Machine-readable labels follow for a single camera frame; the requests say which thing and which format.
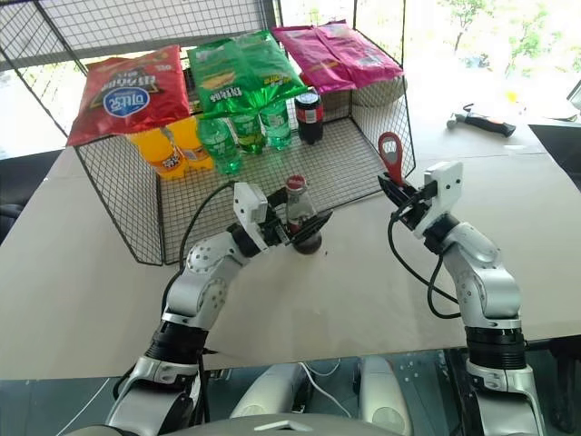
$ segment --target dark bottle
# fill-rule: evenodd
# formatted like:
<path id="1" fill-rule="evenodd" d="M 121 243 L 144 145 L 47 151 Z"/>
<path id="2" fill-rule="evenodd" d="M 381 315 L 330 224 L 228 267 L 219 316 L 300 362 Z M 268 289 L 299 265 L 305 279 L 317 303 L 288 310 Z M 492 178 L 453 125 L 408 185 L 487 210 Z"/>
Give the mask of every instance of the dark bottle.
<path id="1" fill-rule="evenodd" d="M 294 106 L 299 122 L 299 137 L 309 145 L 323 138 L 323 104 L 315 92 L 297 95 Z"/>
<path id="2" fill-rule="evenodd" d="M 292 175 L 287 179 L 287 225 L 292 234 L 297 233 L 302 224 L 312 216 L 317 214 L 309 193 L 307 192 L 307 181 L 302 175 Z M 322 243 L 320 232 L 316 232 L 309 239 L 294 243 L 292 246 L 295 250 L 302 254 L 312 254 L 319 250 Z"/>

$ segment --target green soda bottle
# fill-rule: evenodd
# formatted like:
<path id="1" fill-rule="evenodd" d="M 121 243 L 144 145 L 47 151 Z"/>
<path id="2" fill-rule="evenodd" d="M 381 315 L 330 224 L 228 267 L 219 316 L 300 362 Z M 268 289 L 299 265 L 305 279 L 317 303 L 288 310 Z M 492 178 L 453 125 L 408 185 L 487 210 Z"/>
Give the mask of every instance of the green soda bottle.
<path id="1" fill-rule="evenodd" d="M 237 174 L 242 159 L 228 125 L 223 120 L 204 120 L 198 123 L 198 138 L 222 174 Z"/>
<path id="2" fill-rule="evenodd" d="M 262 109 L 261 121 L 264 124 L 264 129 L 272 148 L 282 150 L 291 143 L 289 113 L 284 100 L 270 104 Z"/>
<path id="3" fill-rule="evenodd" d="M 234 132 L 238 137 L 238 145 L 249 154 L 261 154 L 266 139 L 262 134 L 258 115 L 235 115 L 230 118 Z"/>

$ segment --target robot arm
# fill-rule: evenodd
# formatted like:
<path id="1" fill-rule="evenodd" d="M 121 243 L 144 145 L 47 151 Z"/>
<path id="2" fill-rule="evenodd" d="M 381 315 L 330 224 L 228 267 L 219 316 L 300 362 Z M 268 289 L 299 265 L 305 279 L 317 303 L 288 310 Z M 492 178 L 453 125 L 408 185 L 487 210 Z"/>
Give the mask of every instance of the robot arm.
<path id="1" fill-rule="evenodd" d="M 469 223 L 460 223 L 450 213 L 460 196 L 462 164 L 439 163 L 425 173 L 419 191 L 399 185 L 388 173 L 379 177 L 381 188 L 397 206 L 401 221 L 424 244 L 442 256 L 451 275 L 465 324 L 468 346 L 467 370 L 480 408 L 484 434 L 528 432 L 545 434 L 532 369 L 525 361 L 525 340 L 520 321 L 520 290 L 504 268 L 498 249 Z M 505 423 L 490 401 L 491 392 L 519 394 L 526 399 L 516 406 L 523 428 Z M 502 401 L 516 398 L 506 395 Z"/>
<path id="2" fill-rule="evenodd" d="M 192 384 L 231 281 L 256 254 L 273 245 L 308 239 L 330 218 L 331 213 L 319 214 L 289 235 L 274 212 L 285 202 L 283 190 L 267 198 L 255 184 L 234 185 L 233 207 L 240 224 L 197 242 L 188 252 L 150 347 L 135 364 L 107 425 L 155 436 L 190 424 Z"/>

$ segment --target green chip bag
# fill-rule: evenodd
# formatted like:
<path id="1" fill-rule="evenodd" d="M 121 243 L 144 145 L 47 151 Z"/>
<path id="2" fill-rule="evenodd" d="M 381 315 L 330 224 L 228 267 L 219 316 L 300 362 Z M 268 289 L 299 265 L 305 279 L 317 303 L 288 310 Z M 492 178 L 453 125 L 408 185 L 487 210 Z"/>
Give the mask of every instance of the green chip bag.
<path id="1" fill-rule="evenodd" d="M 256 114 L 307 87 L 268 30 L 188 50 L 204 117 Z"/>

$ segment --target red handle tool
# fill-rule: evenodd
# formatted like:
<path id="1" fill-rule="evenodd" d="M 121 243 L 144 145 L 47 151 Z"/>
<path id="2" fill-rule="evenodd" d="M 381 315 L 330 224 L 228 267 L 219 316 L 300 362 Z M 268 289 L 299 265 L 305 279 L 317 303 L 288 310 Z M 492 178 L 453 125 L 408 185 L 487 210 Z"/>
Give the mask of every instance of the red handle tool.
<path id="1" fill-rule="evenodd" d="M 385 132 L 379 137 L 378 148 L 379 156 L 385 164 L 389 176 L 399 186 L 403 186 L 403 177 L 401 175 L 403 146 L 401 145 L 399 137 L 393 132 Z"/>

